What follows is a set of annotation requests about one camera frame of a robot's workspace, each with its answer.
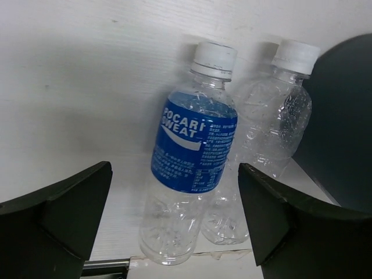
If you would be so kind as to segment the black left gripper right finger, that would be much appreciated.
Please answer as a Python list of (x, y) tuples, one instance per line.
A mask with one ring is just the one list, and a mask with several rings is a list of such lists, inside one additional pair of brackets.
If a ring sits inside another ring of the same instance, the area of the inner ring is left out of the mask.
[(321, 201), (247, 163), (238, 186), (264, 278), (371, 277), (371, 214)]

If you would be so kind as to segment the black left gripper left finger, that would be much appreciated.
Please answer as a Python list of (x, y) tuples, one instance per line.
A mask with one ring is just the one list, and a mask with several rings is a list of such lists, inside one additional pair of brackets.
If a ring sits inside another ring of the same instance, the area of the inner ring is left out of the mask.
[(1, 278), (80, 278), (112, 181), (110, 162), (1, 203)]

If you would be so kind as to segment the clear plastic bottle white cap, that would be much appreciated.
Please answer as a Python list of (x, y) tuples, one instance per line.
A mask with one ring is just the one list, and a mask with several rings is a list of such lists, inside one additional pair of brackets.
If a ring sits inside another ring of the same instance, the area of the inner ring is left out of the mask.
[(238, 126), (201, 233), (215, 245), (234, 245), (249, 238), (238, 187), (240, 163), (249, 163), (278, 179), (296, 152), (312, 112), (303, 87), (320, 48), (282, 40), (270, 72), (244, 82), (236, 102)]

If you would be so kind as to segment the blue label Pocari Sweat bottle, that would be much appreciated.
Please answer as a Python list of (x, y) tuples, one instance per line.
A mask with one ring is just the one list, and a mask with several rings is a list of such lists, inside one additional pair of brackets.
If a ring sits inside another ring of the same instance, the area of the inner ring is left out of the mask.
[(237, 52), (200, 42), (192, 79), (168, 94), (151, 157), (139, 247), (164, 266), (193, 254), (204, 214), (222, 177), (238, 114), (225, 86)]

